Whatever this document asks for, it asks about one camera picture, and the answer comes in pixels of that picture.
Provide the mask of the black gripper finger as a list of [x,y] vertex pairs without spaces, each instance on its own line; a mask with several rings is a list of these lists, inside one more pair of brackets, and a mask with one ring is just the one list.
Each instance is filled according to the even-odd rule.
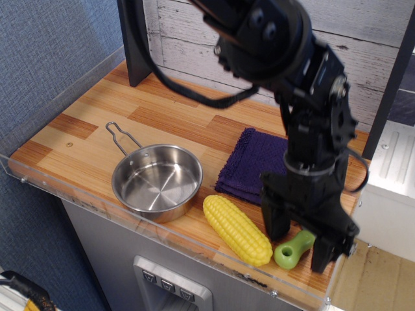
[[337,244],[326,237],[317,237],[313,246],[311,269],[313,272],[323,273],[327,265],[338,259]]
[[281,199],[263,194],[261,196],[261,210],[265,229],[271,241],[277,241],[289,232],[291,218]]

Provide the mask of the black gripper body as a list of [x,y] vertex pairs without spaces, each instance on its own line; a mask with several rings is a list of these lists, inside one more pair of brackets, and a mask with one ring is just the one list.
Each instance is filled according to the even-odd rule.
[[340,203],[347,169],[348,159],[340,158],[327,172],[297,173],[289,168],[285,175],[263,172],[261,196],[268,194],[281,199],[291,221],[316,237],[334,241],[339,255],[349,256],[354,251],[359,228]]

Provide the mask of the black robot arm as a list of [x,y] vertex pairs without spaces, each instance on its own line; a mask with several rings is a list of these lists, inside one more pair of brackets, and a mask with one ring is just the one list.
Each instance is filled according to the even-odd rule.
[[196,1],[219,34],[219,63],[273,92],[288,137],[284,174],[264,172],[261,208],[277,240],[296,221],[311,231],[311,269],[349,254],[359,228],[340,204],[355,138],[344,65],[316,39],[297,1]]

